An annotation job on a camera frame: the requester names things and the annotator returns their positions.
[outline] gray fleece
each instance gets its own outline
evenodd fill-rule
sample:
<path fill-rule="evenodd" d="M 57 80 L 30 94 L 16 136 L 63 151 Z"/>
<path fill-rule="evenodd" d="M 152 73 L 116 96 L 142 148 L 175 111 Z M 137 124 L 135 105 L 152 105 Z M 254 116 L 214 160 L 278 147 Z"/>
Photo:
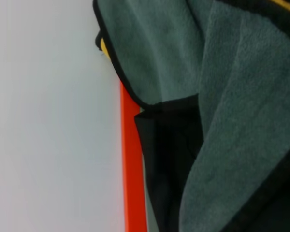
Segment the gray fleece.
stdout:
<path fill-rule="evenodd" d="M 204 144 L 180 231 L 221 231 L 290 149 L 289 37 L 269 19 L 217 1 L 98 3 L 144 102 L 199 94 Z"/>

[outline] orange strip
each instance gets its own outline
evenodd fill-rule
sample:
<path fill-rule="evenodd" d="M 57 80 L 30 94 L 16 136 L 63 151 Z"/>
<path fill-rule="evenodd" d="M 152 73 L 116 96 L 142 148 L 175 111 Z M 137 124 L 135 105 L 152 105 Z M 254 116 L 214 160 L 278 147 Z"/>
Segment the orange strip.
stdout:
<path fill-rule="evenodd" d="M 269 1 L 275 2 L 277 5 L 280 5 L 283 8 L 290 11 L 290 3 L 286 2 L 286 1 L 283 1 L 283 0 L 269 0 Z"/>
<path fill-rule="evenodd" d="M 120 83 L 125 232 L 147 232 L 143 160 L 134 116 L 140 107 Z"/>

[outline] orange edge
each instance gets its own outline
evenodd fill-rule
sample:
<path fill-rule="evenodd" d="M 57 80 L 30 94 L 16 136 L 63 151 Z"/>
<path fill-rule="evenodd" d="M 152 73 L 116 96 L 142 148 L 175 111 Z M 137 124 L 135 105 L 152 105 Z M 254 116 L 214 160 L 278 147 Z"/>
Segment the orange edge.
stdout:
<path fill-rule="evenodd" d="M 125 232 L 147 232 L 141 143 L 134 122 L 140 107 L 120 83 Z"/>

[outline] yellow trim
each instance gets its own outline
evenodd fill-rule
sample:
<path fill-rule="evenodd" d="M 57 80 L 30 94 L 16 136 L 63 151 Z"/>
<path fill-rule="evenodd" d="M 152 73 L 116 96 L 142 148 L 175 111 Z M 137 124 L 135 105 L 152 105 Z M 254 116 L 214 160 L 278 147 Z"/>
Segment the yellow trim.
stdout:
<path fill-rule="evenodd" d="M 290 3 L 284 1 L 284 0 L 269 0 L 272 1 L 280 6 L 282 6 L 283 8 L 287 9 L 288 11 L 290 11 Z"/>
<path fill-rule="evenodd" d="M 101 46 L 102 52 L 110 59 L 110 55 L 108 54 L 103 38 L 101 39 L 100 46 Z"/>

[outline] white wall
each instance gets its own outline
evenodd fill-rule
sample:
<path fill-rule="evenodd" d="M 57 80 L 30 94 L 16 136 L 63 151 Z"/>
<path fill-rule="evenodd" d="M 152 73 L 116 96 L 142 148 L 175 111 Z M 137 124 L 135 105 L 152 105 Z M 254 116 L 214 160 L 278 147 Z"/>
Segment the white wall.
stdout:
<path fill-rule="evenodd" d="M 124 231 L 119 81 L 91 0 L 0 0 L 0 232 Z"/>

